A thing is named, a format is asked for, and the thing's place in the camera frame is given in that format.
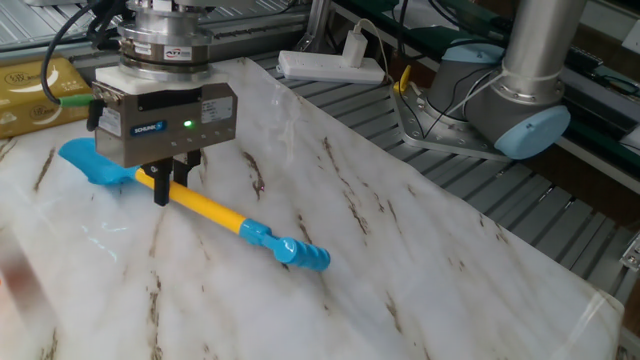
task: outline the metal grating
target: metal grating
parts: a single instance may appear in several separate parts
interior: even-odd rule
[[[287,80],[277,53],[252,57],[274,78],[389,154],[626,303],[636,273],[619,262],[633,234],[517,163],[406,144],[387,86]]]

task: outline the schunk logo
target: schunk logo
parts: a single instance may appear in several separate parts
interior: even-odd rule
[[[175,58],[178,58],[178,57],[189,57],[189,56],[191,56],[191,52],[190,51],[182,51],[182,49],[180,49],[180,48],[175,48],[175,49],[167,50],[165,52],[165,55],[169,59],[175,59]]]
[[[24,86],[29,85],[33,80],[40,78],[38,75],[29,75],[26,72],[15,72],[7,74],[4,81],[9,85]]]
[[[131,136],[140,136],[152,132],[160,132],[166,129],[166,121],[158,121],[154,124],[145,124],[140,126],[134,126],[131,128]]]
[[[30,115],[31,115],[31,118],[34,120],[42,120],[44,118],[47,118],[53,115],[53,113],[55,112],[56,112],[56,109],[54,108],[48,108],[44,105],[38,105],[33,109],[31,109]]]

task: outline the yellow handle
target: yellow handle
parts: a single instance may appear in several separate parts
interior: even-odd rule
[[[400,78],[400,81],[393,86],[393,89],[398,93],[403,94],[405,90],[407,90],[407,86],[409,85],[410,75],[411,75],[411,65],[407,65],[407,67],[404,69],[404,72],[402,73],[402,77]]]
[[[153,189],[154,180],[144,170],[136,171],[136,180]],[[192,191],[177,182],[172,181],[169,186],[169,198],[207,219],[220,224],[238,234],[240,226],[247,219],[237,212],[226,208],[217,202]]]

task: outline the white power strip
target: white power strip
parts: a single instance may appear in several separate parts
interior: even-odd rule
[[[281,51],[278,72],[291,80],[380,84],[385,72],[371,58],[362,59],[359,68],[350,67],[341,55]]]

